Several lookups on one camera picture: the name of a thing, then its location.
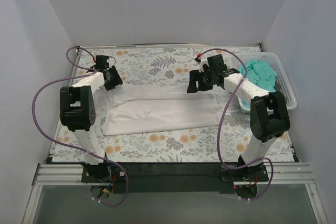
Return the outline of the white t shirt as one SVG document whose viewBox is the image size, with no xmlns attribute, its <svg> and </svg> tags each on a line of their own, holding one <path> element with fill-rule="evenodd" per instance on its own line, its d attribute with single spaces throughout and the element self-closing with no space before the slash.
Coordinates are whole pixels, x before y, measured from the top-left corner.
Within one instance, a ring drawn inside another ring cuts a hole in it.
<svg viewBox="0 0 336 224">
<path fill-rule="evenodd" d="M 187 85 L 123 85 L 106 94 L 104 135 L 184 130 L 216 126 L 219 109 L 213 91 L 187 93 Z"/>
</svg>

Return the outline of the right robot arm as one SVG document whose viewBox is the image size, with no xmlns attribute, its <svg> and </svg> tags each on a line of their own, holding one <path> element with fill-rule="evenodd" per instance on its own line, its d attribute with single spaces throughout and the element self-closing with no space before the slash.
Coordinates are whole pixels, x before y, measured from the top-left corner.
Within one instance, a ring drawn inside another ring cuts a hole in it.
<svg viewBox="0 0 336 224">
<path fill-rule="evenodd" d="M 290 129 L 284 95 L 270 92 L 247 80 L 247 73 L 228 68 L 221 54 L 195 58 L 199 69 L 190 71 L 188 93 L 211 90 L 214 86 L 231 92 L 249 104 L 251 139 L 236 166 L 222 165 L 223 175 L 248 181 L 264 173 L 264 158 L 273 143 Z"/>
</svg>

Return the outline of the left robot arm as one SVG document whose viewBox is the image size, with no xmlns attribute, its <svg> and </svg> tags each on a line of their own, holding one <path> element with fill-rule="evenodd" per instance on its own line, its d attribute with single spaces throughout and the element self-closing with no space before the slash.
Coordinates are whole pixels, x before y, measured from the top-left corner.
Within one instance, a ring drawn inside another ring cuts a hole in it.
<svg viewBox="0 0 336 224">
<path fill-rule="evenodd" d="M 60 89 L 61 123 L 72 131 L 79 146 L 88 152 L 85 163 L 97 165 L 93 175 L 100 182 L 108 181 L 112 170 L 109 166 L 101 164 L 105 152 L 93 129 L 96 121 L 93 94 L 102 87 L 109 91 L 123 84 L 115 64 L 109 63 L 110 59 L 110 56 L 97 55 L 96 64 L 92 68 L 96 73 L 92 72 L 77 83 Z"/>
</svg>

